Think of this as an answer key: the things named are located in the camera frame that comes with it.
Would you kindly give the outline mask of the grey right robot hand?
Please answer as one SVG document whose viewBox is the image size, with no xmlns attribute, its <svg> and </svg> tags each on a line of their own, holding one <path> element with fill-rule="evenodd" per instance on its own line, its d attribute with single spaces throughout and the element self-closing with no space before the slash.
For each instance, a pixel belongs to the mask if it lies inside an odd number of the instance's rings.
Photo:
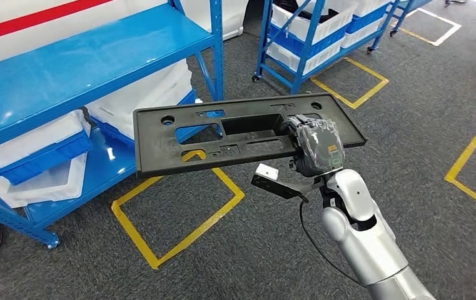
<svg viewBox="0 0 476 300">
<path fill-rule="evenodd" d="M 345 150 L 334 121 L 296 114 L 286 123 L 302 151 L 293 158 L 298 173 L 310 178 L 343 168 Z"/>
</svg>

